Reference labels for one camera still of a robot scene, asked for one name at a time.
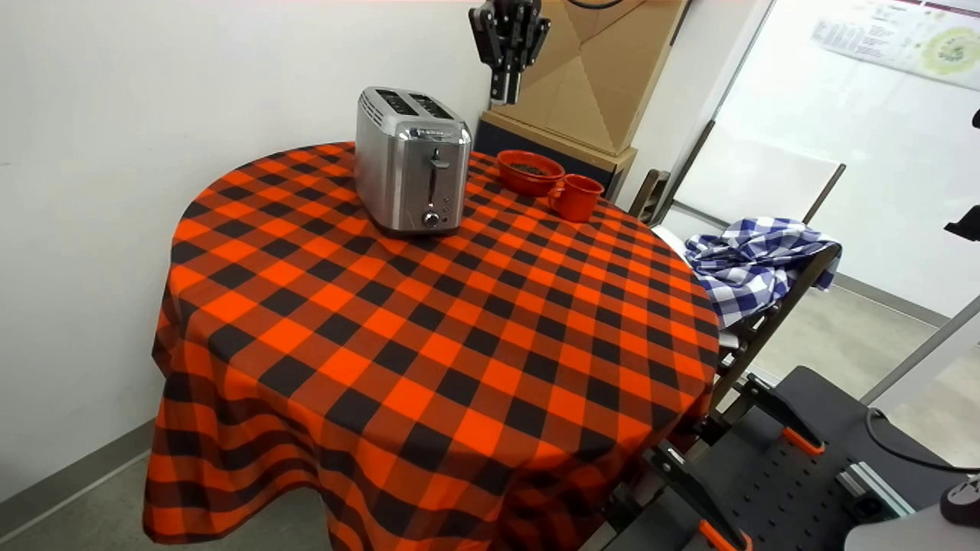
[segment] red and black plaid tablecloth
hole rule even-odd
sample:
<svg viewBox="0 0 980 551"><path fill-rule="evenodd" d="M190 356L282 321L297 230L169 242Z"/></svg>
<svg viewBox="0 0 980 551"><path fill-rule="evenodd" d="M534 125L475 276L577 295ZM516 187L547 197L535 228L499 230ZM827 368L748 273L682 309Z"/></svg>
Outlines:
<svg viewBox="0 0 980 551"><path fill-rule="evenodd" d="M625 211L562 223L482 152L456 233L386 237L353 165L353 145L275 152L187 208L147 533L215 539L315 486L334 547L577 547L704 396L704 290Z"/></svg>

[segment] toaster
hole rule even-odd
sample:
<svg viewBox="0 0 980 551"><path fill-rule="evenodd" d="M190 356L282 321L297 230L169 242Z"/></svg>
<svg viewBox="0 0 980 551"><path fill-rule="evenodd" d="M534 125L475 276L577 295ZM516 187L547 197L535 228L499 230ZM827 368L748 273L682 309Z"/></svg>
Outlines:
<svg viewBox="0 0 980 551"><path fill-rule="evenodd" d="M435 99L365 89L358 99L358 197L391 233L448 233L462 222L471 132Z"/></svg>

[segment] checkered tablecloth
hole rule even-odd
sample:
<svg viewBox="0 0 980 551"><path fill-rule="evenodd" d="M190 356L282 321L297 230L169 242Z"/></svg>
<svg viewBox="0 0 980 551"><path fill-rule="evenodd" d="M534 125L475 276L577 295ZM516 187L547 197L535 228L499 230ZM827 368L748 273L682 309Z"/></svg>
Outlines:
<svg viewBox="0 0 980 551"><path fill-rule="evenodd" d="M625 211L562 223L485 152L438 239L380 233L353 165L275 152L179 223L147 533L215 539L315 486L334 547L577 547L704 397L711 300Z"/></svg>

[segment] blue plaid cloth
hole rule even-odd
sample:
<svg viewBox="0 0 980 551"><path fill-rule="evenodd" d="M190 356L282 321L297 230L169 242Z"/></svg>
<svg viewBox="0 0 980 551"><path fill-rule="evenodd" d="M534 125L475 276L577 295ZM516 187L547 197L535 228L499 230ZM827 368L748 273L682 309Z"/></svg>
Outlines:
<svg viewBox="0 0 980 551"><path fill-rule="evenodd" d="M769 309L791 295L798 260L814 258L832 239L791 219L743 219L723 237L686 239L686 260L706 287L723 328ZM831 287L840 258L813 287Z"/></svg>

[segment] white wall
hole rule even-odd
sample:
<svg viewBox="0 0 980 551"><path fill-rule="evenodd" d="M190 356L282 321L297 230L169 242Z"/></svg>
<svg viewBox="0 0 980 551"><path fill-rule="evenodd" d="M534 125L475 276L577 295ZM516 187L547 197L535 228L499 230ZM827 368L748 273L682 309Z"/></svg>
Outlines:
<svg viewBox="0 0 980 551"><path fill-rule="evenodd" d="M636 161L616 197L630 208L648 170L671 171L721 108L771 0L695 0L636 125Z"/></svg>
<svg viewBox="0 0 980 551"><path fill-rule="evenodd" d="M245 161L353 138L366 82L475 122L462 0L0 2L0 502L153 418L184 207Z"/></svg>

